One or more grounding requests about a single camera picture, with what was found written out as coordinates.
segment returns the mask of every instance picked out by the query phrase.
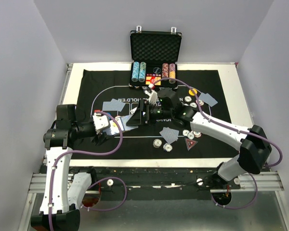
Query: poker chip case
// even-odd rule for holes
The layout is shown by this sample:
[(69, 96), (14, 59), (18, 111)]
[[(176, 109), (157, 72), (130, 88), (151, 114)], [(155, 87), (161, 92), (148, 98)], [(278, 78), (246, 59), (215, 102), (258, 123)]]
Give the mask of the poker chip case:
[[(131, 38), (131, 77), (129, 86), (134, 89), (147, 87), (149, 83), (161, 78), (163, 64), (175, 64), (175, 78), (179, 78), (177, 61), (179, 57), (182, 33), (176, 32), (172, 27), (171, 32), (142, 31), (141, 26), (130, 33)], [(134, 63), (145, 62), (145, 82), (133, 82), (132, 71)], [(156, 88), (176, 88), (177, 82), (170, 83), (168, 80), (160, 81)]]

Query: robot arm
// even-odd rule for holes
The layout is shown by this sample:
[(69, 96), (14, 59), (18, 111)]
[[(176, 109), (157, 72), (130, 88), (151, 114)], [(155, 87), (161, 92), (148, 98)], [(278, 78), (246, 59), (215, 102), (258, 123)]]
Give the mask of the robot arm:
[[(140, 100), (136, 113), (128, 121), (129, 126), (149, 125), (155, 123), (157, 119), (170, 118), (173, 123), (179, 127), (190, 127), (193, 131), (199, 131), (221, 140), (239, 151), (237, 156), (228, 162), (221, 163), (216, 168), (215, 173), (207, 184), (213, 187), (222, 187), (240, 174), (246, 172), (259, 174), (261, 172), (272, 151), (269, 143), (251, 135), (237, 133), (210, 122), (210, 120), (207, 120), (196, 108), (183, 105), (172, 89), (165, 88), (159, 90), (158, 98), (161, 106), (155, 104), (157, 98), (155, 97), (156, 92), (153, 89), (146, 90), (145, 93), (149, 95), (149, 99), (147, 101)], [(252, 128), (247, 128), (227, 123), (208, 114), (205, 115), (209, 119), (227, 125), (228, 127), (254, 133), (266, 138), (263, 129), (257, 125), (254, 125)]]
[(43, 139), (47, 157), (46, 186), (38, 216), (31, 218), (31, 226), (36, 230), (49, 230), (48, 213), (52, 208), (53, 227), (56, 231), (77, 231), (80, 224), (80, 204), (86, 190), (96, 180), (94, 169), (78, 172), (68, 189), (68, 170), (72, 154), (64, 155), (57, 163), (53, 179), (53, 204), (49, 205), (51, 172), (55, 160), (61, 154), (72, 151), (77, 139), (91, 137), (97, 145), (108, 137), (102, 131), (110, 127), (105, 115), (94, 113), (93, 121), (78, 123), (75, 116), (75, 105), (58, 105), (56, 128), (49, 129)]

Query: white table surface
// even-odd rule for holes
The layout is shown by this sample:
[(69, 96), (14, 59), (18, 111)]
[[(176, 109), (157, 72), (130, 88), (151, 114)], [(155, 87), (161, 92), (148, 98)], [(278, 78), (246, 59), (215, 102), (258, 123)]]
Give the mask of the white table surface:
[[(83, 70), (111, 71), (130, 70), (131, 63), (85, 63), (73, 64), (67, 84), (63, 104), (77, 104)], [(178, 63), (178, 70), (218, 70), (229, 115), (233, 124), (252, 127), (252, 119), (237, 75), (235, 64), (194, 64)], [(148, 159), (148, 160), (77, 160), (72, 159), (70, 166), (95, 167), (217, 167), (230, 158), (194, 159)]]

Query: chip stack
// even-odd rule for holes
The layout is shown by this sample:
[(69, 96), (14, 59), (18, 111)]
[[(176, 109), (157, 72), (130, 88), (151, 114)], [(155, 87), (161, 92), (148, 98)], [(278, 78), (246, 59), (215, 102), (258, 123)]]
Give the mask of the chip stack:
[(162, 145), (162, 141), (160, 139), (155, 139), (153, 141), (153, 147), (159, 148)]
[[(175, 64), (169, 65), (169, 78), (175, 78)], [(175, 80), (170, 79), (170, 83), (175, 83)]]
[(168, 76), (169, 76), (169, 65), (168, 64), (163, 64), (162, 78), (168, 78)]
[(139, 76), (139, 62), (134, 62), (133, 72), (131, 74), (131, 80), (133, 82), (137, 82), (138, 81), (138, 76)]
[(138, 77), (138, 80), (141, 83), (145, 82), (145, 69), (146, 69), (146, 63), (141, 62), (140, 69), (139, 69), (139, 77)]

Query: case lid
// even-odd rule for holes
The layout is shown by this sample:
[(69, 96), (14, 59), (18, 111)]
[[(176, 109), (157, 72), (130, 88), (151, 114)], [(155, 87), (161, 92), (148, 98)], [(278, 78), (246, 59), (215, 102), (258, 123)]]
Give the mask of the case lid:
[(146, 63), (178, 61), (182, 34), (173, 31), (131, 31), (131, 58)]

